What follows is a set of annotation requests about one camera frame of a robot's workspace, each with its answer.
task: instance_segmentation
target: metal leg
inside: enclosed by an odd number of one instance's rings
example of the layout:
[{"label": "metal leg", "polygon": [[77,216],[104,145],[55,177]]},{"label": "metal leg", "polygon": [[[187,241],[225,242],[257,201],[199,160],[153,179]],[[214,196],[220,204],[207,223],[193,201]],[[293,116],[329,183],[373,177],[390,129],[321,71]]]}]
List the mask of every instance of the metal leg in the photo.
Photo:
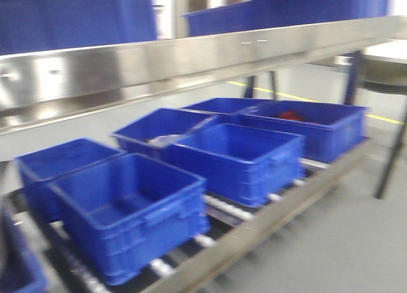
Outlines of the metal leg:
[{"label": "metal leg", "polygon": [[256,77],[250,76],[247,78],[247,86],[244,91],[244,98],[253,98],[254,97],[254,85],[256,84]]},{"label": "metal leg", "polygon": [[345,98],[343,99],[343,104],[355,103],[356,90],[357,85],[359,84],[361,64],[363,59],[363,54],[361,51],[356,51],[349,56],[352,57],[352,65],[350,66],[348,85],[345,93]]},{"label": "metal leg", "polygon": [[386,187],[387,187],[387,183],[389,181],[389,177],[390,177],[391,172],[394,167],[394,163],[396,162],[397,157],[399,156],[399,153],[400,153],[401,149],[403,148],[403,138],[406,133],[406,127],[407,127],[407,103],[404,108],[404,111],[405,111],[405,115],[404,115],[403,125],[400,127],[400,130],[397,133],[396,140],[394,141],[394,145],[392,147],[392,152],[390,154],[386,168],[383,172],[382,178],[380,179],[379,185],[376,190],[375,198],[377,198],[377,199],[383,198],[383,195],[384,195]]},{"label": "metal leg", "polygon": [[270,73],[270,84],[272,86],[272,95],[274,100],[278,100],[277,96],[277,73],[275,71],[271,71]]}]

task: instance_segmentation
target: yellow floor line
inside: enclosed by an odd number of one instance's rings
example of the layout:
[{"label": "yellow floor line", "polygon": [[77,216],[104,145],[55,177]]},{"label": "yellow floor line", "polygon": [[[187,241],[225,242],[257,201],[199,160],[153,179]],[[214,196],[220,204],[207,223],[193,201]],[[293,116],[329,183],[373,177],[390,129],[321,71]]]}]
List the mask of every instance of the yellow floor line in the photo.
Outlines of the yellow floor line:
[{"label": "yellow floor line", "polygon": [[[244,83],[236,82],[236,81],[227,81],[227,83],[230,83],[231,85],[247,86]],[[273,92],[272,90],[268,90],[266,88],[254,87],[254,89],[257,90],[257,91],[267,92],[267,93],[272,93]],[[300,100],[300,101],[318,102],[316,100],[312,100],[312,99],[308,99],[308,98],[304,98],[304,97],[300,97],[300,96],[295,96],[295,95],[291,95],[291,94],[286,94],[286,93],[277,92],[277,95],[281,96],[281,97],[285,97],[285,98]],[[379,116],[379,115],[367,114],[366,116],[369,117],[369,118],[373,118],[373,119],[377,119],[377,120],[381,120],[381,121],[386,121],[388,123],[395,123],[397,125],[402,125],[403,124],[402,121],[386,118],[386,117]]]}]

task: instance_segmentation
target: white wall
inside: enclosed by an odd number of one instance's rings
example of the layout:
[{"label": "white wall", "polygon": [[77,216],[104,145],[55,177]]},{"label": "white wall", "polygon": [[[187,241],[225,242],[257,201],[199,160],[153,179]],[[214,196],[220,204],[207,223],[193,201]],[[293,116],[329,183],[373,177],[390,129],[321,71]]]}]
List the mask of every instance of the white wall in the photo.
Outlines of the white wall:
[{"label": "white wall", "polygon": [[407,0],[391,0],[390,12],[393,15],[407,15]]}]

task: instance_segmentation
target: blue bin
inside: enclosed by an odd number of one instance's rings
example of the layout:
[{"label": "blue bin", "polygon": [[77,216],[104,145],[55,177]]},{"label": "blue bin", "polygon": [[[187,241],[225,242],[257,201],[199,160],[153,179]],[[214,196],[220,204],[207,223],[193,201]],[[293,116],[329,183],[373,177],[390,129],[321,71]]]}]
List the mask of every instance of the blue bin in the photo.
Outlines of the blue bin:
[{"label": "blue bin", "polygon": [[184,134],[215,125],[215,116],[179,109],[158,109],[111,134],[119,146],[159,160],[165,148]]},{"label": "blue bin", "polygon": [[190,36],[380,17],[389,10],[389,0],[251,0],[239,4],[187,14]]},{"label": "blue bin", "polygon": [[238,114],[248,107],[253,107],[266,101],[269,100],[247,98],[213,98],[197,104],[191,104],[190,106],[183,107],[183,109],[230,116]]},{"label": "blue bin", "polygon": [[8,250],[6,267],[0,275],[0,292],[45,293],[47,284],[43,270],[22,232],[14,225],[7,205],[0,213],[3,215],[0,226],[4,231],[1,234]]},{"label": "blue bin", "polygon": [[[297,111],[302,121],[276,118]],[[307,137],[304,157],[331,163],[364,139],[365,107],[316,102],[278,101],[254,107],[238,119],[240,125],[302,134]]]},{"label": "blue bin", "polygon": [[142,155],[87,168],[53,190],[64,229],[110,285],[209,229],[205,179]]},{"label": "blue bin", "polygon": [[0,55],[150,41],[151,0],[0,0]]},{"label": "blue bin", "polygon": [[254,16],[251,2],[236,3],[185,15],[190,27],[190,36],[253,30]]},{"label": "blue bin", "polygon": [[48,184],[100,161],[125,154],[89,139],[76,139],[15,158],[31,209],[47,222],[60,220],[59,208]]},{"label": "blue bin", "polygon": [[237,125],[216,125],[169,147],[168,160],[202,175],[208,190],[248,207],[304,176],[304,137]]}]

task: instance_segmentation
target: red object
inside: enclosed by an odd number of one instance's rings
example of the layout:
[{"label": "red object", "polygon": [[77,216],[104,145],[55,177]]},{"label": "red object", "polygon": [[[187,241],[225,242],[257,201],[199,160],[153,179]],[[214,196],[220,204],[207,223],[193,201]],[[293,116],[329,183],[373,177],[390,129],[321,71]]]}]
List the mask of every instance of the red object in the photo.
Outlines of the red object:
[{"label": "red object", "polygon": [[301,114],[298,114],[298,112],[294,111],[294,110],[280,113],[277,117],[281,118],[281,119],[304,121],[304,117]]}]

